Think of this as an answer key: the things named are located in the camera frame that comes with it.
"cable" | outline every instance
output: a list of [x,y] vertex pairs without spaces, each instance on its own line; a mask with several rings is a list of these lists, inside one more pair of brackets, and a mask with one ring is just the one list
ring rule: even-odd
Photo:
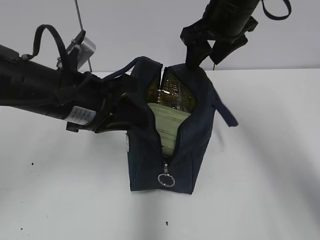
[[41,38],[42,38],[42,34],[43,34],[45,29],[48,29],[49,32],[51,33],[51,35],[53,36],[53,39],[54,39],[55,44],[56,44],[56,46],[58,48],[58,51],[59,51],[62,67],[63,67],[63,69],[68,71],[70,69],[70,63],[69,63],[69,58],[68,58],[68,54],[67,54],[67,51],[66,51],[65,44],[62,41],[62,39],[61,39],[59,33],[57,32],[57,30],[51,25],[43,24],[43,25],[40,25],[36,29],[35,35],[34,35],[34,41],[33,41],[33,52],[32,52],[32,55],[23,54],[21,56],[21,58],[23,60],[31,60],[31,59],[33,59],[34,57],[36,57],[39,54],[40,45],[41,45]]
[[75,8],[76,8],[76,13],[77,13],[77,15],[78,15],[78,20],[79,20],[80,28],[81,28],[81,30],[83,30],[83,29],[84,29],[84,26],[82,25],[82,20],[81,20],[80,11],[79,11],[78,0],[74,0],[74,3],[75,3]]
[[[76,14],[78,15],[78,20],[79,20],[79,24],[80,24],[80,28],[81,30],[84,29],[84,26],[82,25],[82,20],[81,20],[81,15],[80,15],[80,10],[79,10],[79,5],[78,5],[78,0],[74,0],[75,3],[75,8],[76,8]],[[89,70],[92,73],[92,67],[91,67],[91,61],[90,58],[88,59],[88,64],[89,64]]]

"white table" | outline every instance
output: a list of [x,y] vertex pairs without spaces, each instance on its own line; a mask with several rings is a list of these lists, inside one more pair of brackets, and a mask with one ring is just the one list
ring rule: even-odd
[[207,74],[239,127],[215,115],[193,195],[130,192],[124,131],[1,107],[0,240],[319,240],[320,69]]

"sticker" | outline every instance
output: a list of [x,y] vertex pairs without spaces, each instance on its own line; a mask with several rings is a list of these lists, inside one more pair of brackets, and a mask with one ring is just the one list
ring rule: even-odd
[[79,125],[88,125],[95,119],[96,114],[93,110],[74,106],[65,121]]
[[129,136],[128,136],[128,134],[125,135],[125,148],[126,148],[126,151],[129,152],[129,150],[130,150],[130,143],[129,143]]

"gray wall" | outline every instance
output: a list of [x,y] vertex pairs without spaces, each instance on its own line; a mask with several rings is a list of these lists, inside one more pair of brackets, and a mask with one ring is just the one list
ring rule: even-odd
[[[186,48],[179,36],[183,27],[202,16],[209,0],[78,0],[87,36],[97,45],[92,57],[96,72],[115,71],[137,56],[165,65],[184,61]],[[259,5],[253,16],[259,25],[248,33],[249,43],[217,66],[220,70],[319,68],[320,2],[291,0],[293,13],[285,21],[268,19]],[[282,0],[266,0],[276,15],[287,13]],[[73,0],[1,0],[0,44],[20,54],[32,51],[40,24],[56,27],[66,44],[79,32]],[[58,56],[46,33],[39,57],[54,67]],[[202,65],[210,70],[212,63]]]

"black strap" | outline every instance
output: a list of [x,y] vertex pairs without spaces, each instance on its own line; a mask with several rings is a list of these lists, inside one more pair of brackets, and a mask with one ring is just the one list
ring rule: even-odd
[[290,15],[291,15],[291,12],[292,12],[292,7],[291,7],[291,3],[289,0],[283,0],[284,4],[286,5],[286,7],[288,8],[288,14],[285,15],[285,16],[275,16],[275,15],[272,15],[270,12],[268,12],[268,10],[266,9],[266,6],[265,6],[265,1],[264,0],[261,0],[262,2],[262,7],[263,7],[263,11],[264,11],[264,14],[272,19],[272,20],[277,20],[277,21],[280,21],[280,20],[285,20],[287,19]]
[[32,55],[30,55],[30,54],[22,55],[21,56],[22,59],[31,60],[35,56],[37,56],[39,54],[40,44],[41,44],[41,37],[42,37],[42,34],[43,34],[45,29],[48,29],[49,32],[51,33],[51,35],[53,36],[53,39],[54,39],[54,41],[56,43],[56,46],[57,46],[59,54],[60,54],[62,67],[63,67],[64,70],[68,71],[70,69],[70,64],[69,64],[69,58],[68,58],[68,54],[67,54],[67,51],[66,51],[65,44],[62,41],[62,39],[61,39],[59,33],[57,32],[57,30],[51,25],[43,24],[43,25],[40,25],[36,29],[35,35],[34,35],[34,41],[33,41],[33,53],[32,53]]
[[229,127],[236,127],[239,125],[236,118],[232,115],[230,110],[221,101],[219,95],[215,91],[215,96],[212,98],[212,106],[219,112],[223,120]]

